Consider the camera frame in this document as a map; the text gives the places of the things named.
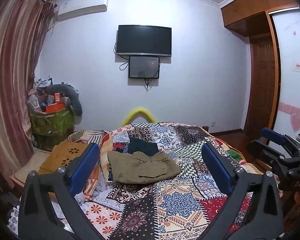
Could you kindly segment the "olive green pants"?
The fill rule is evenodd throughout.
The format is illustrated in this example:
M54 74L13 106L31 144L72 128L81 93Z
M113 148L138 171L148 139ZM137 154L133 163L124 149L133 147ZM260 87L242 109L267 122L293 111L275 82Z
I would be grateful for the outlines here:
M142 152L108 152L112 181L122 184L152 184L169 180L181 173L180 167L166 153L149 157Z

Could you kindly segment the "wooden door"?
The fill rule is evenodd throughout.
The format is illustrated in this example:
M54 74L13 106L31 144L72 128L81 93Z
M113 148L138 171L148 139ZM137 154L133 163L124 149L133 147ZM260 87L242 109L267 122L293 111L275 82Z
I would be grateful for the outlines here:
M244 132L251 139L261 137L270 122L275 89L275 60L271 35L250 39L251 86Z

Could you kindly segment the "colourful patchwork bedspread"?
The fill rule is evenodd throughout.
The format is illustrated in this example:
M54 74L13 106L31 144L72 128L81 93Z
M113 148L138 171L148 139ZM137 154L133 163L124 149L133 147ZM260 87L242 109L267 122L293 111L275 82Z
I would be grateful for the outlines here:
M149 185L110 181L109 151L127 153L133 138L155 143L180 168L175 178ZM202 159L209 142L232 165L257 168L198 126L175 122L129 124L113 131L81 131L79 142L98 144L100 159L84 189L81 208L103 239L197 239L226 201Z

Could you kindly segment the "green fabric storage bin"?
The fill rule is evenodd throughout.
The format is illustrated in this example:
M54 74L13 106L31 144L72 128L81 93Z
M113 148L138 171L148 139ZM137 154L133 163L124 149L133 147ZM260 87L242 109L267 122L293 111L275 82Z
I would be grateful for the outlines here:
M30 114L34 147L52 151L74 132L74 116L69 108L51 114Z

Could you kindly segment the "orange box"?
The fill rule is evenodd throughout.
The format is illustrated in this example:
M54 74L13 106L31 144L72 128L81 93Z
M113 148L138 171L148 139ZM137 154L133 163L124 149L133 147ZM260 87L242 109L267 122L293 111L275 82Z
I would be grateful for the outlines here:
M49 104L46 106L46 113L56 113L58 111L61 111L65 108L64 103L61 100L61 95L59 93L54 94L54 103Z

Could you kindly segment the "dark teal folded garment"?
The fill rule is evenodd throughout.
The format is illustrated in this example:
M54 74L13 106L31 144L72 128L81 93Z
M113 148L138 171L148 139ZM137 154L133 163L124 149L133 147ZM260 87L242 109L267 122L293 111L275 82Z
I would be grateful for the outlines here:
M156 143L146 142L144 140L131 137L128 145L128 153L133 154L134 152L142 152L145 155L152 157L159 152Z

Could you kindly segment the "grey plush toy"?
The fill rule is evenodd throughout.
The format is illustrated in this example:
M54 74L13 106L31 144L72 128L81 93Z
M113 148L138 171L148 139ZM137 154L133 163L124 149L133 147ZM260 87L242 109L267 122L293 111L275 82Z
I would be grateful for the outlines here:
M82 106L79 101L79 96L70 85L65 85L65 84L50 85L46 87L45 91L49 95L54 95L56 93L59 93L64 95L65 97L68 97L71 101L71 106L74 110L75 115L81 116L83 114Z

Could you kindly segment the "wooden wardrobe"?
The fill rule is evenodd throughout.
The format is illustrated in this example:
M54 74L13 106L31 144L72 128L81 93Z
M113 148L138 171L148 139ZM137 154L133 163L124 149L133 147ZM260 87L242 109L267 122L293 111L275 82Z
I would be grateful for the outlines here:
M244 143L264 128L300 134L300 6L296 0L234 0L226 29L249 40L251 77Z

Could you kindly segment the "yellow plush headboard item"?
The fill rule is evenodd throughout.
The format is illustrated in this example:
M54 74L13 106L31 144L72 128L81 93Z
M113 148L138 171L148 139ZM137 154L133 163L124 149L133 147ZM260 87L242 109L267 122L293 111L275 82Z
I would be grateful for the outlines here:
M145 108L139 107L132 110L129 115L125 118L121 126L131 124L137 118L144 118L147 122L157 122L157 120L151 115L151 113Z

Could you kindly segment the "small black monitor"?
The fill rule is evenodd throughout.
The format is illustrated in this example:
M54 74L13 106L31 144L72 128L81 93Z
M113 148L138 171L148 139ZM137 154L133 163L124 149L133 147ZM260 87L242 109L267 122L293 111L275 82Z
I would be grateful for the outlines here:
M158 79L160 58L153 56L131 56L128 75L130 79Z

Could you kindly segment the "pink striped curtain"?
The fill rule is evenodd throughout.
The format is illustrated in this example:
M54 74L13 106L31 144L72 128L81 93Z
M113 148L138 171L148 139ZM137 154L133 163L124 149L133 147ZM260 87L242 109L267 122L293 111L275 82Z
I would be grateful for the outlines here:
M3 0L0 5L0 187L33 155L27 100L55 0Z

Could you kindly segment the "white air conditioner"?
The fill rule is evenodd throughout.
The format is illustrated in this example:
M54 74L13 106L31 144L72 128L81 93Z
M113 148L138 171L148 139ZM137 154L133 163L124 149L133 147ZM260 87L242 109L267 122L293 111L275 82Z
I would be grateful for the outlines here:
M106 12L109 0L69 0L59 4L57 20L64 21L72 18Z

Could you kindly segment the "black wall television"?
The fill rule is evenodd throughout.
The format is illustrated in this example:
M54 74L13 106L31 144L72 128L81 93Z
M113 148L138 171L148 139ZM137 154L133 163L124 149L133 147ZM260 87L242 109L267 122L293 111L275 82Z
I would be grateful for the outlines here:
M172 28L150 25L119 25L117 55L172 56Z

